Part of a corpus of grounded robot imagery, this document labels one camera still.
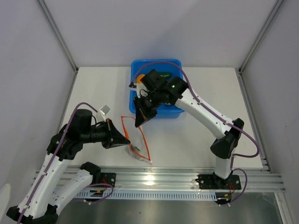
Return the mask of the clear orange-zipper zip bag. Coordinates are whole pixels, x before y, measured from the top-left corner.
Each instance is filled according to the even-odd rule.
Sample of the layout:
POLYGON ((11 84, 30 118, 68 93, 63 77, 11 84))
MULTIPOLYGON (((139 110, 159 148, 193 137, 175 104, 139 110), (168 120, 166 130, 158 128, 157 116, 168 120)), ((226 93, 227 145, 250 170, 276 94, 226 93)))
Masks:
POLYGON ((145 134, 141 127, 135 127, 135 118, 131 116, 121 116, 121 124, 125 137, 130 140, 130 144, 139 148, 140 154, 147 158, 142 162, 152 165, 150 149, 145 134))

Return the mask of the grey toy fish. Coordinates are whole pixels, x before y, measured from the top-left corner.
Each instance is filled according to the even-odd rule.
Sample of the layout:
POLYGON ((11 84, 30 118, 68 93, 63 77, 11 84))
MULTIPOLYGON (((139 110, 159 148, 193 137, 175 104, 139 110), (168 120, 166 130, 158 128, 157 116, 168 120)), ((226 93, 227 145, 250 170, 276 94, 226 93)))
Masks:
POLYGON ((126 148, 125 148, 125 151, 129 156, 131 156, 134 159, 137 159, 137 160, 140 160, 140 161, 143 161, 143 160, 147 159, 143 155, 140 154, 139 148, 135 147, 132 144, 127 145, 126 148))

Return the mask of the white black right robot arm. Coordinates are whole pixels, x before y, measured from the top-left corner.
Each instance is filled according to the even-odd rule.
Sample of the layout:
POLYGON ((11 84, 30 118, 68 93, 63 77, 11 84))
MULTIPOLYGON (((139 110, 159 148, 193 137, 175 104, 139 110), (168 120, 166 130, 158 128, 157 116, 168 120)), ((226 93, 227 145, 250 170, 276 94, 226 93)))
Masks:
POLYGON ((232 154, 241 137, 244 122, 237 118, 225 117, 209 105, 188 83, 180 77, 167 80, 155 69, 144 75, 140 81, 131 85, 137 96, 133 99, 135 105, 135 126, 139 127, 157 116, 157 109, 163 104, 174 105, 203 124, 216 138, 210 150, 216 157, 213 182, 218 188, 224 188, 230 183, 232 175, 232 154))

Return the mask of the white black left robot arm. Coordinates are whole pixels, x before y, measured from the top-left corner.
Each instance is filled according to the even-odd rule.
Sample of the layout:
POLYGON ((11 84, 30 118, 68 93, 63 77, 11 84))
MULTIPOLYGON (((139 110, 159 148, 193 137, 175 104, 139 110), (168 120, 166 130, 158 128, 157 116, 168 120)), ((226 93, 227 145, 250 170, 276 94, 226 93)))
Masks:
POLYGON ((84 144, 98 143, 106 149, 130 144, 111 119, 92 124, 93 113, 76 109, 69 122, 54 135, 47 147, 43 166, 21 203, 10 207, 7 216, 19 224, 54 224, 65 206, 84 188, 107 186, 101 168, 91 162, 81 165, 75 176, 60 189, 57 184, 84 144))

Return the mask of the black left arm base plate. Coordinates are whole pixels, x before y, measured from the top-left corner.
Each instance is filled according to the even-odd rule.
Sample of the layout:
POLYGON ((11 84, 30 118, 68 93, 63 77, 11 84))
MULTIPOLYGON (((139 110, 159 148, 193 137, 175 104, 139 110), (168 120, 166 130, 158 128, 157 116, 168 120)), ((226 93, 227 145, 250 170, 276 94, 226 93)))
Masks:
POLYGON ((101 173, 100 183, 107 183, 115 187, 116 173, 101 173))

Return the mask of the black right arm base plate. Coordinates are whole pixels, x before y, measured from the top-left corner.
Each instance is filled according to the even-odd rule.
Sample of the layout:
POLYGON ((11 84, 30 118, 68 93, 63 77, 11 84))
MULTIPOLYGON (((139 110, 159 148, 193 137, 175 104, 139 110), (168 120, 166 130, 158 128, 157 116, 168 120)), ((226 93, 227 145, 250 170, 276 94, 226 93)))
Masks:
POLYGON ((241 181, 238 175, 230 174, 228 178, 222 179, 216 174, 200 174, 195 181, 199 184, 200 189, 216 189, 216 190, 241 190, 241 181))

